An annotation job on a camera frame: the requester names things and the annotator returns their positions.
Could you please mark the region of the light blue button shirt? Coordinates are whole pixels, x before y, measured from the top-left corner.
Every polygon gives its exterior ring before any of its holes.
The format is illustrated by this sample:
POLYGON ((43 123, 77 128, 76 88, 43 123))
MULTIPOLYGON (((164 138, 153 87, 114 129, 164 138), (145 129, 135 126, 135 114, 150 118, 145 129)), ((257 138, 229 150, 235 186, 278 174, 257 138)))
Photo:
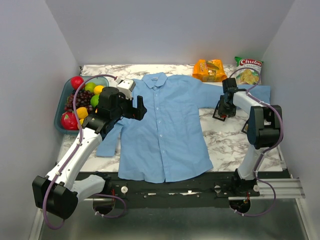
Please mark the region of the light blue button shirt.
POLYGON ((213 168, 199 110, 216 107, 221 86, 160 72, 136 80, 132 94, 143 98, 143 119, 118 121, 96 151, 99 157, 112 157, 120 145, 119 178, 178 182, 213 168))

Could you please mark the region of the black brooch box red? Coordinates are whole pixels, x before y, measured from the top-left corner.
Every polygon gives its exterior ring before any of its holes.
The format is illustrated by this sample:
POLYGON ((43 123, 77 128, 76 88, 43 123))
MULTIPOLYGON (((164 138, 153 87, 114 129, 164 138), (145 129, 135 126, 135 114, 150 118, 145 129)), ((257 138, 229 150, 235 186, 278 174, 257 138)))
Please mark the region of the black brooch box red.
POLYGON ((221 115, 221 98, 222 98, 222 96, 223 95, 220 96, 220 99, 217 102, 217 105, 216 105, 216 107, 214 109, 214 113, 213 113, 212 117, 214 119, 217 119, 217 120, 220 120, 220 121, 224 122, 226 120, 226 118, 232 118, 235 115, 221 115))

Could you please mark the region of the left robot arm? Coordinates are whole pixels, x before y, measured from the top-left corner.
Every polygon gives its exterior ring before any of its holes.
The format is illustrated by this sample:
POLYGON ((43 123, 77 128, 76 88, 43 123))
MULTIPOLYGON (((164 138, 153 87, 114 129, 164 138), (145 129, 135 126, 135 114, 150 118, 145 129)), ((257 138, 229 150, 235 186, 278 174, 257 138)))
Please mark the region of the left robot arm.
POLYGON ((46 174, 36 176, 32 182, 35 205, 43 214, 51 213, 63 220, 75 211, 78 202, 97 194, 104 198, 110 194, 111 178, 94 173, 76 181, 77 175, 93 150, 105 139, 121 118, 141 121, 147 112, 143 97, 137 97, 133 106, 132 92, 135 82, 125 80, 116 87, 104 87, 95 110, 83 121, 78 135, 60 162, 46 174))

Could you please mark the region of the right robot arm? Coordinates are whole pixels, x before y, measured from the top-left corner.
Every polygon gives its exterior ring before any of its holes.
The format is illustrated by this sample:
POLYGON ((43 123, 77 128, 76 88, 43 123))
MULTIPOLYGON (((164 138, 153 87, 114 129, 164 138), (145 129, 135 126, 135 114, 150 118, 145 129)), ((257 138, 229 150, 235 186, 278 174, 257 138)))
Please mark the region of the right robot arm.
POLYGON ((269 105, 257 99, 246 89, 238 88, 235 78, 223 80, 222 89, 217 114, 223 121, 234 117, 237 108, 249 115, 246 135, 250 146, 230 183, 230 191, 241 196, 254 188, 265 154, 283 139, 282 109, 279 105, 269 105))

